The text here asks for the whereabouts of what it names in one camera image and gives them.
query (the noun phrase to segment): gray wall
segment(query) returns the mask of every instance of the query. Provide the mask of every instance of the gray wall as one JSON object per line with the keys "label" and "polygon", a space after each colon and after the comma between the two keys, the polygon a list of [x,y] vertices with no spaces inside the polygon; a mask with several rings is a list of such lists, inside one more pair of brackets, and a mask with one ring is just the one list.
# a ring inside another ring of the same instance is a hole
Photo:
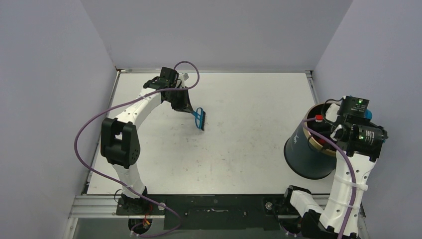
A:
{"label": "gray wall", "polygon": [[[79,0],[0,1],[0,235],[61,238],[87,170],[73,138],[115,69]],[[99,125],[80,141],[91,160]]]}
{"label": "gray wall", "polygon": [[352,1],[81,2],[118,68],[291,72],[315,68]]}
{"label": "gray wall", "polygon": [[363,196],[372,238],[421,238],[422,1],[355,0],[319,61],[321,100],[368,98],[389,132]]}

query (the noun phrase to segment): gray floor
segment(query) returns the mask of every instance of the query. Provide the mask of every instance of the gray floor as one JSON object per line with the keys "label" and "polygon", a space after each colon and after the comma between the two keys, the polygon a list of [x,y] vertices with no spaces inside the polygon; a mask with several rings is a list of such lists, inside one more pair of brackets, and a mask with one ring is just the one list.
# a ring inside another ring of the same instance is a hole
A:
{"label": "gray floor", "polygon": [[[148,234],[162,232],[164,220],[154,220]],[[127,219],[79,219],[74,239],[133,239],[129,236]],[[165,239],[284,239],[283,231],[246,230],[180,230],[159,238]]]}

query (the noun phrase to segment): cable connector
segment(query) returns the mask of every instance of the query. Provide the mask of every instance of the cable connector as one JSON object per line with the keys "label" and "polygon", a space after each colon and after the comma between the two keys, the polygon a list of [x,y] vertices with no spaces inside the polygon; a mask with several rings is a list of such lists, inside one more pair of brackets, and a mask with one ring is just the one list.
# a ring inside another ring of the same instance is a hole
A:
{"label": "cable connector", "polygon": [[322,115],[316,115],[316,116],[315,116],[315,121],[316,121],[316,122],[318,122],[318,123],[319,123],[319,122],[322,122],[322,120],[324,120],[324,118],[322,117]]}

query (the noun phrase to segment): purple hose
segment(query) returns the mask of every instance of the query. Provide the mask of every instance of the purple hose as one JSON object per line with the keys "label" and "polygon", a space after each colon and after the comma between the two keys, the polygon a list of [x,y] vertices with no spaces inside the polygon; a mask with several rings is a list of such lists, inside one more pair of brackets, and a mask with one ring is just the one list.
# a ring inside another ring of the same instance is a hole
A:
{"label": "purple hose", "polygon": [[[318,132],[310,129],[309,127],[307,127],[305,125],[305,122],[314,121],[314,120],[316,120],[316,118],[304,119],[302,121],[302,126],[307,131],[309,131],[310,133],[312,133],[312,134],[318,136],[319,138],[322,138],[323,140],[325,140],[327,143],[329,143],[331,146],[333,146],[341,154],[341,156],[343,156],[344,161],[346,161],[347,167],[349,168],[350,176],[352,177],[352,183],[356,184],[356,175],[355,175],[355,172],[353,170],[353,166],[350,163],[349,157],[347,157],[347,155],[344,153],[344,151],[341,150],[341,148],[337,144],[335,144],[334,142],[332,142],[331,140],[329,140],[327,137],[325,137],[324,135],[322,135],[322,134],[320,134],[320,133],[318,133]],[[343,238],[343,233],[344,233],[344,230],[346,229],[347,221],[349,220],[350,213],[352,212],[352,207],[355,204],[355,200],[356,200],[356,187],[353,186],[352,187],[352,195],[350,196],[349,207],[347,208],[346,214],[344,215],[344,220],[343,220],[343,223],[341,224],[340,231],[338,232],[337,239],[342,239]]]}
{"label": "purple hose", "polygon": [[97,171],[97,170],[95,170],[95,169],[93,169],[91,166],[89,166],[83,159],[82,159],[82,157],[80,156],[80,154],[79,154],[79,152],[78,152],[78,139],[79,139],[79,136],[81,135],[81,133],[82,133],[82,131],[84,131],[84,129],[92,122],[92,121],[94,121],[96,118],[98,118],[98,117],[100,117],[100,116],[102,116],[102,115],[104,115],[105,113],[107,113],[107,112],[110,112],[110,111],[112,111],[112,110],[114,110],[114,109],[117,109],[117,108],[120,108],[120,107],[123,107],[123,106],[127,106],[127,105],[131,105],[131,104],[133,104],[133,103],[135,103],[135,102],[137,102],[137,101],[140,101],[140,100],[142,100],[144,97],[148,97],[148,96],[150,96],[150,95],[153,95],[153,94],[156,94],[156,93],[159,93],[159,92],[163,92],[163,91],[186,91],[186,90],[190,90],[190,89],[192,89],[193,87],[195,87],[197,84],[198,84],[198,82],[199,82],[199,70],[197,69],[197,67],[193,64],[193,63],[191,63],[191,62],[189,62],[189,61],[181,61],[181,62],[179,62],[179,63],[177,63],[175,66],[174,66],[174,69],[176,69],[176,67],[178,66],[178,65],[180,65],[180,64],[182,64],[182,63],[188,63],[188,64],[190,64],[190,65],[192,65],[194,68],[195,68],[195,71],[197,72],[197,76],[198,76],[198,78],[197,78],[197,81],[195,82],[195,84],[193,84],[192,86],[190,86],[190,87],[187,87],[187,88],[165,88],[165,89],[160,89],[160,90],[156,90],[156,91],[154,91],[154,92],[151,92],[151,93],[148,93],[148,94],[146,94],[146,95],[144,95],[143,97],[139,97],[139,98],[137,98],[137,99],[135,99],[135,100],[133,100],[133,101],[129,101],[129,102],[127,102],[127,103],[123,103],[123,104],[120,104],[120,105],[117,105],[117,106],[114,106],[114,107],[111,107],[111,108],[109,108],[109,109],[107,109],[107,110],[105,110],[105,111],[103,111],[103,112],[101,112],[101,113],[98,113],[97,115],[95,115],[94,117],[92,117],[91,119],[89,119],[80,129],[79,129],[79,131],[78,131],[78,133],[76,134],[76,137],[75,137],[75,141],[74,141],[74,143],[73,143],[73,148],[74,148],[74,150],[75,150],[75,154],[76,154],[76,157],[78,158],[78,160],[81,162],[81,164],[83,164],[87,169],[89,169],[89,170],[91,170],[92,172],[94,172],[94,173],[96,173],[96,174],[98,174],[98,175],[100,175],[100,176],[102,176],[102,177],[104,177],[104,178],[107,178],[107,179],[109,179],[109,180],[111,180],[111,181],[114,181],[114,182],[116,182],[116,183],[118,183],[118,184],[120,184],[120,185],[122,185],[123,187],[125,187],[125,188],[127,188],[130,192],[132,192],[132,193],[134,193],[134,194],[136,194],[137,196],[139,196],[140,198],[142,198],[142,199],[144,199],[144,200],[146,200],[146,201],[148,201],[148,202],[151,202],[151,203],[153,203],[153,204],[155,204],[155,205],[157,205],[157,206],[161,206],[161,207],[163,207],[163,208],[165,208],[165,209],[167,209],[168,211],[170,211],[171,213],[173,213],[177,218],[179,218],[179,220],[180,220],[180,223],[176,226],[176,227],[174,227],[174,228],[172,228],[172,229],[170,229],[170,230],[168,230],[168,231],[166,231],[166,232],[163,232],[163,233],[158,233],[158,234],[154,234],[154,235],[139,235],[140,237],[143,237],[143,238],[153,238],[153,237],[158,237],[158,236],[162,236],[162,235],[165,235],[165,234],[168,234],[168,233],[170,233],[170,232],[172,232],[172,231],[174,231],[174,230],[176,230],[177,228],[179,228],[181,225],[182,225],[182,218],[180,217],[180,215],[179,214],[177,214],[173,209],[171,209],[171,208],[169,208],[169,207],[167,207],[167,206],[164,206],[164,205],[161,205],[160,203],[158,203],[158,202],[156,202],[156,201],[154,201],[154,200],[152,200],[152,199],[149,199],[149,198],[147,198],[147,197],[145,197],[145,196],[143,196],[142,194],[140,194],[140,193],[137,193],[137,192],[135,192],[135,190],[133,190],[131,187],[128,187],[128,185],[126,185],[125,183],[123,183],[122,181],[119,181],[119,180],[117,180],[117,179],[115,179],[115,178],[113,178],[113,177],[110,177],[110,176],[108,176],[108,175],[106,175],[106,174],[103,174],[103,173],[101,173],[101,172],[99,172],[99,171]]}

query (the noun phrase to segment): purple cable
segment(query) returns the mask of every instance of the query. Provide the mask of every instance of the purple cable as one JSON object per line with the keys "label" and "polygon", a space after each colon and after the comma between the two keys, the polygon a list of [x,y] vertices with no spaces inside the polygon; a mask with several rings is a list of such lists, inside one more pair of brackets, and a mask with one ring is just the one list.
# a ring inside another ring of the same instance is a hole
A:
{"label": "purple cable", "polygon": [[[322,135],[322,134],[320,134],[320,133],[318,133],[318,132],[310,129],[309,127],[307,127],[305,125],[305,122],[314,121],[314,120],[316,120],[316,118],[304,119],[302,121],[302,126],[307,131],[309,131],[310,133],[313,133],[314,135],[318,136],[319,138],[325,140],[327,143],[329,143],[331,146],[333,146],[341,154],[341,156],[343,156],[344,161],[346,161],[347,167],[349,168],[350,176],[352,177],[352,183],[356,184],[356,175],[355,175],[355,172],[353,170],[353,166],[350,163],[349,157],[347,157],[347,155],[344,153],[344,151],[341,150],[341,148],[337,144],[335,144],[334,142],[332,142],[331,140],[329,140],[327,137],[325,137],[324,135]],[[343,238],[343,233],[344,233],[344,230],[346,229],[347,221],[349,220],[350,213],[352,212],[352,207],[355,204],[355,200],[356,200],[356,187],[355,186],[352,186],[352,195],[350,196],[349,207],[347,208],[346,214],[344,215],[344,220],[343,220],[343,223],[341,224],[341,228],[340,228],[340,231],[338,233],[337,239],[342,239]]]}
{"label": "purple cable", "polygon": [[107,179],[109,179],[109,180],[111,180],[111,181],[114,181],[114,182],[116,182],[116,183],[118,183],[118,184],[120,184],[120,185],[122,185],[123,187],[125,187],[125,188],[127,188],[130,192],[132,192],[132,193],[134,193],[134,194],[136,194],[137,196],[139,196],[140,198],[142,198],[142,199],[144,199],[144,200],[146,200],[146,201],[148,201],[148,202],[151,202],[151,203],[153,203],[153,204],[155,204],[155,205],[157,205],[157,206],[161,206],[161,207],[163,207],[163,208],[165,208],[165,209],[167,209],[168,211],[170,211],[171,213],[173,213],[177,218],[179,218],[179,220],[180,220],[180,223],[176,226],[176,227],[174,227],[174,228],[172,228],[172,229],[170,229],[170,230],[168,230],[168,231],[166,231],[166,232],[163,232],[163,233],[158,233],[158,234],[154,234],[154,235],[139,235],[140,237],[143,237],[143,238],[153,238],[153,237],[158,237],[158,236],[162,236],[162,235],[165,235],[165,234],[168,234],[168,233],[170,233],[170,232],[172,232],[172,231],[174,231],[174,230],[176,230],[177,228],[179,228],[181,225],[182,225],[182,218],[180,217],[180,215],[179,214],[177,214],[173,209],[171,209],[171,208],[169,208],[169,207],[167,207],[167,206],[164,206],[164,205],[161,205],[160,203],[158,203],[158,202],[156,202],[156,201],[154,201],[154,200],[152,200],[152,199],[149,199],[149,198],[147,198],[147,197],[145,197],[145,196],[143,196],[142,194],[140,194],[140,193],[137,193],[135,190],[133,190],[131,187],[129,187],[128,185],[126,185],[125,183],[123,183],[122,181],[120,181],[120,180],[117,180],[117,179],[115,179],[115,178],[113,178],[113,177],[110,177],[110,176],[108,176],[108,175],[106,175],[106,174],[103,174],[103,173],[101,173],[101,172],[99,172],[99,171],[97,171],[97,170],[95,170],[95,169],[93,169],[91,166],[89,166],[83,159],[82,159],[82,157],[80,156],[80,154],[79,154],[79,152],[78,152],[78,139],[79,139],[79,136],[81,135],[81,133],[82,133],[82,131],[84,131],[84,129],[92,122],[92,121],[94,121],[96,118],[98,118],[98,117],[100,117],[100,116],[102,116],[102,115],[104,115],[105,113],[107,113],[107,112],[110,112],[110,111],[112,111],[112,110],[114,110],[114,109],[117,109],[117,108],[120,108],[120,107],[123,107],[123,106],[127,106],[127,105],[131,105],[131,104],[133,104],[133,103],[135,103],[135,102],[137,102],[137,101],[140,101],[140,100],[142,100],[143,98],[145,98],[145,97],[148,97],[148,96],[150,96],[150,95],[153,95],[153,94],[156,94],[156,93],[159,93],[159,92],[163,92],[163,91],[186,91],[186,90],[190,90],[190,89],[192,89],[193,87],[195,87],[197,84],[198,84],[198,82],[199,82],[199,70],[197,69],[197,67],[193,64],[193,63],[191,63],[191,62],[189,62],[189,61],[181,61],[181,62],[179,62],[179,63],[177,63],[175,66],[174,66],[174,69],[176,69],[176,67],[178,66],[178,65],[180,65],[180,64],[182,64],[182,63],[188,63],[188,64],[190,64],[190,65],[192,65],[194,68],[195,68],[195,71],[197,72],[197,76],[198,76],[198,78],[197,78],[197,81],[195,82],[195,84],[193,84],[192,86],[190,86],[190,87],[187,87],[187,88],[165,88],[165,89],[160,89],[160,90],[156,90],[156,91],[154,91],[154,92],[151,92],[151,93],[148,93],[148,94],[146,94],[146,95],[144,95],[143,97],[139,97],[139,98],[137,98],[137,99],[135,99],[135,100],[133,100],[133,101],[129,101],[129,102],[127,102],[127,103],[123,103],[123,104],[120,104],[120,105],[117,105],[117,106],[114,106],[114,107],[111,107],[111,108],[109,108],[109,109],[107,109],[107,110],[105,110],[105,111],[103,111],[103,112],[101,112],[101,113],[98,113],[97,115],[95,115],[94,117],[92,117],[91,119],[89,119],[80,129],[79,129],[79,131],[78,131],[78,133],[76,134],[76,137],[75,137],[75,141],[74,141],[74,143],[73,143],[73,148],[74,148],[74,150],[75,150],[75,154],[76,154],[76,157],[78,158],[78,160],[81,162],[81,164],[83,164],[87,169],[89,169],[90,171],[92,171],[92,172],[94,172],[94,173],[96,173],[96,174],[98,174],[98,175],[100,175],[100,176],[102,176],[102,177],[104,177],[104,178],[107,178]]}

